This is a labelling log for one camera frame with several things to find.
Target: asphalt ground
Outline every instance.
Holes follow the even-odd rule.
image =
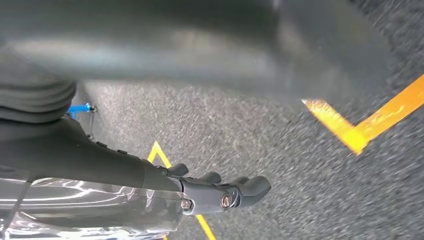
[[[354,125],[424,73],[424,2],[355,4],[387,37],[396,61],[378,94],[330,102]],[[217,239],[424,239],[424,107],[356,155],[300,100],[152,80],[86,82],[75,102],[86,101],[98,107],[96,140],[113,149],[147,158],[158,141],[191,176],[270,180],[259,204],[204,216]],[[89,131],[89,116],[78,119]],[[206,235],[189,217],[168,239]]]

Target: pavement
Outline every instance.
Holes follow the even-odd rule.
[[[424,73],[424,3],[354,3],[396,60],[378,94],[329,102],[357,124]],[[98,107],[92,131],[112,149],[147,158],[158,141],[193,177],[267,177],[273,188],[259,204],[204,216],[217,239],[424,239],[424,107],[356,155],[300,100],[152,80],[85,82],[75,101]],[[88,118],[78,116],[87,131]],[[188,217],[168,239],[207,237]]]

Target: yellow painted line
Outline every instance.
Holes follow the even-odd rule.
[[[424,75],[406,87],[356,128],[372,140],[424,104]]]
[[[310,112],[319,119],[333,134],[357,155],[367,146],[368,141],[324,100],[303,100]]]
[[[147,160],[151,163],[155,160],[156,155],[160,157],[165,167],[168,169],[170,168],[171,162],[165,155],[164,151],[162,151],[161,146],[157,141],[154,142],[153,147],[151,148],[150,154],[147,157]],[[206,222],[205,218],[202,215],[196,215],[197,221],[199,222],[201,228],[203,229],[204,233],[206,234],[207,238],[209,240],[216,240],[216,237],[214,233],[211,230],[211,227],[209,227],[209,224]]]
[[[310,112],[357,155],[369,141],[424,104],[424,75],[373,115],[353,126],[324,100],[303,100]]]
[[[216,240],[214,233],[212,232],[209,224],[206,222],[205,218],[202,215],[196,215],[197,221],[201,225],[204,233],[206,234],[209,240]]]

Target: transparent plastic cover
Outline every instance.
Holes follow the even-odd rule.
[[[158,239],[176,231],[181,192],[61,178],[0,178],[3,239]]]

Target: metal bolt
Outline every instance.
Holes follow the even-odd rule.
[[[182,200],[182,202],[181,202],[181,207],[183,208],[183,209],[189,209],[190,207],[191,207],[191,202],[190,202],[190,200]]]
[[[221,208],[222,208],[222,210],[227,210],[228,208],[230,208],[231,203],[232,203],[231,195],[228,194],[228,193],[224,194],[221,198]]]

